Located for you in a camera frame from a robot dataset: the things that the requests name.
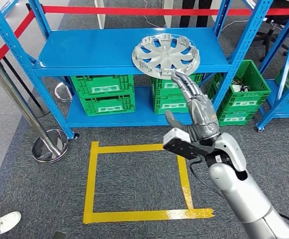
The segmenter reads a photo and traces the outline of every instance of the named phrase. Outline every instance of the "black pants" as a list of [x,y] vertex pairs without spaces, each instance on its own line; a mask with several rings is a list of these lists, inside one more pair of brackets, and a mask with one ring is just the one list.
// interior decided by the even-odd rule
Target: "black pants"
[[[199,9],[210,9],[213,0],[199,0]],[[193,9],[195,0],[183,0],[182,9]],[[181,16],[180,27],[188,27],[190,16]],[[197,16],[197,27],[206,27],[208,16]]]

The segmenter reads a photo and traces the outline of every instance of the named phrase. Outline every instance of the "shoe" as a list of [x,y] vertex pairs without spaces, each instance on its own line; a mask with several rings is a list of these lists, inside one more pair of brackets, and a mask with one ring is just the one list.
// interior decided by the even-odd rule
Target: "shoe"
[[20,212],[12,212],[0,218],[0,233],[8,232],[16,226],[21,220]]

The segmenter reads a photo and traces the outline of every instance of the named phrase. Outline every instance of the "red barrier tape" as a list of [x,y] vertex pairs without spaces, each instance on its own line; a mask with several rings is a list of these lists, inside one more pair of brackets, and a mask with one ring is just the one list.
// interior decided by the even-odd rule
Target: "red barrier tape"
[[[208,16],[217,15],[218,9],[160,9],[160,8],[131,8],[131,7],[91,7],[91,6],[43,6],[46,13],[71,14],[108,14],[108,15],[154,15],[154,16]],[[229,9],[229,16],[249,16],[251,10]],[[289,15],[289,8],[272,8],[267,15]]]
[[[26,16],[14,33],[17,38],[19,38],[26,28],[28,27],[28,25],[34,19],[35,15],[34,13],[30,10],[27,16]],[[0,49],[0,60],[2,59],[8,51],[9,48],[5,44]]]

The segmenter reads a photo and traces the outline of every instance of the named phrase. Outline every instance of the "yellow floor marking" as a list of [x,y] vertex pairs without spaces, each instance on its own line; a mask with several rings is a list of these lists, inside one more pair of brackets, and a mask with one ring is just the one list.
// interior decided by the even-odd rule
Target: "yellow floor marking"
[[185,203],[188,209],[193,209],[191,190],[190,189],[189,178],[188,177],[187,164],[185,159],[182,156],[177,156],[179,172],[180,174],[181,186],[182,187],[183,195],[185,196]]
[[98,151],[99,149],[98,141],[93,141],[90,147],[89,168],[88,169],[87,188],[86,190],[85,210],[83,212],[83,222],[85,224],[92,221],[92,210],[94,206],[94,195],[95,186],[95,173],[97,168]]
[[99,147],[98,153],[124,153],[163,150],[162,143]]
[[103,212],[94,213],[93,203],[97,168],[97,157],[100,153],[121,153],[121,152],[145,152],[163,150],[162,144],[143,145],[123,145],[99,147],[98,141],[92,142],[88,170],[87,187],[85,199],[85,209],[83,222],[128,222],[128,221],[157,221],[157,220],[176,220],[176,219],[200,219],[213,217],[212,208],[193,207],[188,170],[185,159],[178,156],[179,172],[181,186],[188,209],[183,210],[160,210],[160,211],[132,211],[132,212]]
[[212,208],[199,208],[191,210],[161,210],[161,211],[135,211],[135,212],[104,212],[92,213],[92,223],[104,222],[134,222],[134,221],[160,221],[178,219],[212,218]]

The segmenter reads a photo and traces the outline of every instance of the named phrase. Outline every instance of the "robotic arm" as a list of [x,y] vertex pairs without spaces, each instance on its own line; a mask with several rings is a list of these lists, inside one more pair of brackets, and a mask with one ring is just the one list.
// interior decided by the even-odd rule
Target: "robotic arm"
[[212,102],[190,77],[174,72],[192,119],[185,126],[166,112],[172,126],[163,148],[187,159],[203,156],[211,180],[228,202],[250,239],[289,239],[285,223],[247,172],[244,155],[228,133],[221,133]]

